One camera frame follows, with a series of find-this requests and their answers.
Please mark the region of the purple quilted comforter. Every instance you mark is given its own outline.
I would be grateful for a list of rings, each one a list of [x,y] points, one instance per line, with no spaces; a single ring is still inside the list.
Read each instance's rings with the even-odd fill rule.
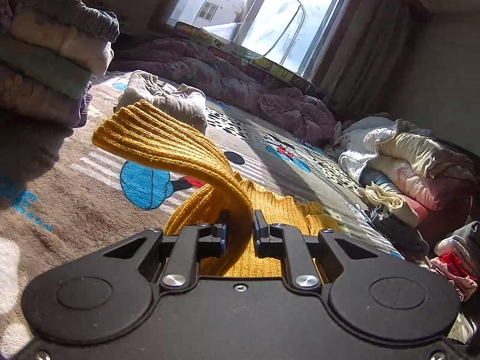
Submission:
[[[335,135],[335,117],[321,100],[295,87],[268,88],[190,40],[167,37],[118,49],[110,69],[142,70],[201,89],[208,97],[257,116],[315,146]]]

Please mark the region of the white and pink bedding pile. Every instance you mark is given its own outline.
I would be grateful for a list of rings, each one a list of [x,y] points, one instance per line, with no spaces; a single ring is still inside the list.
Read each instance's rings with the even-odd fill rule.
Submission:
[[[337,123],[333,147],[339,166],[355,182],[364,184],[368,170],[379,172],[431,211],[478,187],[472,159],[407,120],[368,116],[346,128]]]

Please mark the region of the folded cream garment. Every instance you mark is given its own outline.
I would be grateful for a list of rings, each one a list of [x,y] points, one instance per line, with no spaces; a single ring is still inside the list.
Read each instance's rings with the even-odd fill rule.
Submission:
[[[416,211],[398,193],[389,192],[371,183],[360,189],[360,196],[372,207],[382,207],[411,228],[416,228],[419,223],[419,216]]]

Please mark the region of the colourful alphabet foam mat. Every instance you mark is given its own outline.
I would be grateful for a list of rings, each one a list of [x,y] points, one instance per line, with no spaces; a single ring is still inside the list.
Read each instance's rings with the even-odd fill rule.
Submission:
[[[232,64],[265,87],[290,86],[320,100],[328,97],[326,91],[309,80],[243,46],[180,21],[176,22],[174,29],[178,34],[187,36],[191,41],[208,48],[211,53]]]

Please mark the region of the window with metal rail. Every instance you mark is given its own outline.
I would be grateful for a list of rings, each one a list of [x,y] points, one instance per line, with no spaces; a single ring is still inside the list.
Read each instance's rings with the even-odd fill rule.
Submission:
[[[203,29],[311,80],[349,2],[177,0],[168,24]]]

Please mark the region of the folded dark grey garment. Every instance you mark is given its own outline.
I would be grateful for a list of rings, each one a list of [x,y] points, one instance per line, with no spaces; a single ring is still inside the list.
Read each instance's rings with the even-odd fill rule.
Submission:
[[[402,222],[390,211],[383,207],[376,207],[367,211],[369,222],[383,234],[401,253],[409,257],[424,258],[430,248],[416,228]]]

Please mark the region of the cream bundled garment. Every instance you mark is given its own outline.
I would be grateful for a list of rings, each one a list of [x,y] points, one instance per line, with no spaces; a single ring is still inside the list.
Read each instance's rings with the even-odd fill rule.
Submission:
[[[182,123],[204,134],[208,127],[207,98],[198,88],[173,84],[149,72],[137,70],[129,78],[115,110],[145,100]]]

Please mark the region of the brown curtain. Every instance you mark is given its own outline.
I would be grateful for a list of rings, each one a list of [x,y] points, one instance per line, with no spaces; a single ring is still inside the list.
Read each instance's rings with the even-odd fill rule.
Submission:
[[[361,0],[321,83],[334,113],[352,118],[379,109],[413,23],[408,0]]]

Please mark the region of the stack of folded clothes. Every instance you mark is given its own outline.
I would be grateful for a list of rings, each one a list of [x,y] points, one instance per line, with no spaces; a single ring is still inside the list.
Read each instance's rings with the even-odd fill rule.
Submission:
[[[1,107],[83,127],[119,34],[113,12],[82,0],[1,0]]]

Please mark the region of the folded clothes pile right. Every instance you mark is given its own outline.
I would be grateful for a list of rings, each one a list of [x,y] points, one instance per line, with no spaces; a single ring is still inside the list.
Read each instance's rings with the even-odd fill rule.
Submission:
[[[454,287],[461,302],[467,302],[479,288],[479,222],[457,229],[433,252],[430,270]]]

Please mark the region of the Mickey Mouse plush blanket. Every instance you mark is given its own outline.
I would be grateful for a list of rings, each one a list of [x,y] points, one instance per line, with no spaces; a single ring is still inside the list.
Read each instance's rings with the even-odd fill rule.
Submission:
[[[94,80],[85,126],[70,129],[1,111],[1,356],[30,340],[20,309],[35,276],[148,228],[201,187],[176,172],[150,170],[93,146],[129,76]],[[207,135],[242,177],[300,203],[382,251],[394,247],[360,218],[357,185],[327,154],[233,106],[207,101]]]

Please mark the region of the yellow knitted sweater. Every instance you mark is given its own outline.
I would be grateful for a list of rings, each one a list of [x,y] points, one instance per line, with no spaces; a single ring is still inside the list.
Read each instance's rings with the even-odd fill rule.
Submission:
[[[176,235],[186,225],[213,224],[221,211],[228,211],[226,254],[203,260],[199,267],[202,275],[281,274],[278,261],[255,256],[255,210],[260,210],[270,224],[292,225],[305,235],[316,236],[327,228],[340,229],[337,220],[327,215],[320,203],[299,203],[291,196],[279,196],[242,177],[205,135],[144,100],[122,108],[101,124],[92,142],[136,164],[202,181],[202,187],[170,215],[163,228],[167,235]]]

